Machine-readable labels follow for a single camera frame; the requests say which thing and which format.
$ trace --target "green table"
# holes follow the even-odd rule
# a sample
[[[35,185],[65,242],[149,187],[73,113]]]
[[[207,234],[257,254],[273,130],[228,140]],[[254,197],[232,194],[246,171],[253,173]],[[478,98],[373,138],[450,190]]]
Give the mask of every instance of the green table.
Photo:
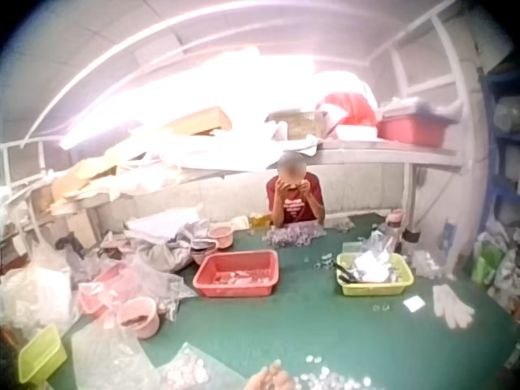
[[[164,322],[156,336],[142,342],[151,362],[169,362],[188,341],[243,376],[280,358],[291,375],[328,366],[357,380],[368,375],[376,388],[481,388],[514,348],[514,321],[468,279],[450,282],[476,310],[467,330],[452,331],[434,315],[435,283],[429,280],[417,278],[398,297],[342,296],[333,272],[314,264],[324,254],[336,256],[343,242],[367,236],[380,219],[369,214],[353,221],[350,233],[331,230],[310,247],[279,249],[279,283],[270,297],[184,301],[175,323]],[[261,237],[238,232],[232,250],[265,249]],[[194,271],[184,272],[188,280]],[[412,314],[402,302],[416,294],[427,304]],[[389,311],[372,309],[385,304]],[[88,322],[81,319],[72,332]],[[50,379],[55,390],[76,388],[70,336],[65,345],[69,359]],[[323,362],[309,364],[307,355],[321,356]]]

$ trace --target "ceiling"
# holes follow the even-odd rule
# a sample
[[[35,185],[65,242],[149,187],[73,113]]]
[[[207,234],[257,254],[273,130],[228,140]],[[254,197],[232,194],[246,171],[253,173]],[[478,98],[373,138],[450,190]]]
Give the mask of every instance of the ceiling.
[[[64,124],[125,76],[177,72],[225,50],[254,45],[262,54],[312,54],[318,69],[362,66],[378,46],[439,0],[278,0],[173,24],[122,49],[80,80],[33,133],[63,134]],[[2,142],[24,138],[55,95],[93,60],[163,20],[224,0],[48,0],[12,37],[0,62]],[[151,61],[177,49],[169,61]]]

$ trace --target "hand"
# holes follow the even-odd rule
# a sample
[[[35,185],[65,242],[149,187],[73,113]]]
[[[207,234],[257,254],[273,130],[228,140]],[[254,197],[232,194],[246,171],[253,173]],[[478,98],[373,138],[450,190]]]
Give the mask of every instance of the hand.
[[[302,180],[299,184],[298,184],[298,189],[300,190],[300,193],[301,195],[303,195],[303,197],[307,198],[310,194],[310,183],[308,180]]]
[[[269,368],[263,367],[260,372],[253,375],[245,385],[244,390],[294,390],[294,382],[286,371],[280,370],[280,360],[276,360]]]
[[[280,197],[282,200],[285,200],[287,197],[288,191],[291,188],[290,184],[284,183],[280,178],[276,181],[275,185],[275,196]]]

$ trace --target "yellow plastic basket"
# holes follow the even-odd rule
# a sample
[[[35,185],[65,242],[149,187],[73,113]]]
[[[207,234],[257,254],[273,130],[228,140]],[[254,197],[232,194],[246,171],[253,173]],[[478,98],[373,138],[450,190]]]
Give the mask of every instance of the yellow plastic basket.
[[[55,325],[38,332],[18,355],[18,377],[22,384],[43,384],[63,362],[67,352]]]
[[[337,263],[343,267],[350,267],[355,258],[360,253],[342,253],[338,255]],[[341,272],[336,271],[336,278],[341,288],[343,295],[348,297],[362,297],[362,296],[380,296],[380,295],[399,295],[405,291],[405,288],[414,283],[414,275],[406,264],[405,259],[397,253],[393,253],[390,257],[390,262],[399,270],[402,282],[397,283],[357,283],[346,284],[339,278]]]

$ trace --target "red shirt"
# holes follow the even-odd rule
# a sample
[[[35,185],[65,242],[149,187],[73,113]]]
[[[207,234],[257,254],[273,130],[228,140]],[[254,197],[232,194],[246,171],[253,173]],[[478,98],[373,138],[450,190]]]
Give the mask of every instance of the red shirt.
[[[310,172],[307,172],[305,179],[310,183],[310,193],[320,205],[323,204],[322,189],[319,186],[318,177]],[[267,182],[267,199],[269,200],[269,211],[273,211],[273,204],[275,202],[275,186],[278,176],[273,177]],[[288,192],[288,196],[284,201],[284,223],[295,223],[303,221],[316,220],[309,202],[300,194],[300,191],[295,188]]]

